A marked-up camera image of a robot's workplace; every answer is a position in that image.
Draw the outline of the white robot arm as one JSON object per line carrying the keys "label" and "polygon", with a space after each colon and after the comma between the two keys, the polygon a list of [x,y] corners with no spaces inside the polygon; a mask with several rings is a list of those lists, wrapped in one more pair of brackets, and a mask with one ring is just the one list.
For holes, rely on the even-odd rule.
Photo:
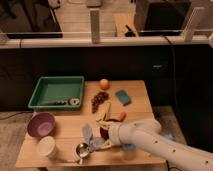
{"label": "white robot arm", "polygon": [[109,126],[109,139],[114,145],[133,144],[162,157],[186,171],[213,171],[213,153],[166,139],[159,134],[160,123],[142,119],[130,123],[114,122]]}

